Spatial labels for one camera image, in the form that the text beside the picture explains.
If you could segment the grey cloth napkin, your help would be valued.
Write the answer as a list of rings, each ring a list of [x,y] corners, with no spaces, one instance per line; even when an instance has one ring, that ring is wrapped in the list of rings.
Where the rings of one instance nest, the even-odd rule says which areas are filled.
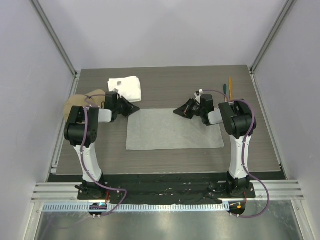
[[[141,109],[128,117],[126,149],[131,151],[218,149],[224,147],[219,125],[200,117],[183,118],[172,108]]]

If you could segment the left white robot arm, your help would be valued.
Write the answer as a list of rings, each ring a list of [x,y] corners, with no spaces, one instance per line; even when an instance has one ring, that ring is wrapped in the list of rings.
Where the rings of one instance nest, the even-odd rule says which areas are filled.
[[[76,151],[82,169],[82,183],[75,187],[79,200],[100,200],[109,191],[95,148],[99,124],[113,123],[119,115],[127,118],[139,110],[116,91],[101,89],[72,95],[64,104],[64,138]]]

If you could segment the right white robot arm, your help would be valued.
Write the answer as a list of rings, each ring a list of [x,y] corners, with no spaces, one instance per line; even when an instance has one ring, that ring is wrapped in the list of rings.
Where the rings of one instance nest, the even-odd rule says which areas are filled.
[[[249,144],[257,121],[252,108],[244,99],[226,101],[214,107],[211,94],[197,92],[183,106],[175,109],[174,114],[185,119],[200,117],[206,126],[223,124],[230,139],[230,166],[226,177],[226,193],[233,198],[242,195],[250,188],[247,168]]]

